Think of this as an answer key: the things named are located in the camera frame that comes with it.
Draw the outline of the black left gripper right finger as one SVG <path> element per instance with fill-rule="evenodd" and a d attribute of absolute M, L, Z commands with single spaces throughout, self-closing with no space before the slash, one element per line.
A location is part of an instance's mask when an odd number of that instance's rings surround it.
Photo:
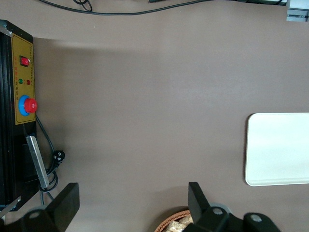
<path fill-rule="evenodd" d="M 211 206 L 199 183 L 188 184 L 188 208 L 193 219 L 187 232 L 240 232 L 242 220 L 220 206 Z"/>

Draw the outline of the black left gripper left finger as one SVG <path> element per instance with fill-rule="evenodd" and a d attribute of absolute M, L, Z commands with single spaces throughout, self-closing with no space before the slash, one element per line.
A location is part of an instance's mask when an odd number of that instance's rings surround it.
<path fill-rule="evenodd" d="M 21 231 L 64 232 L 79 208 L 79 184 L 69 183 L 45 208 L 28 212 L 21 220 Z"/>

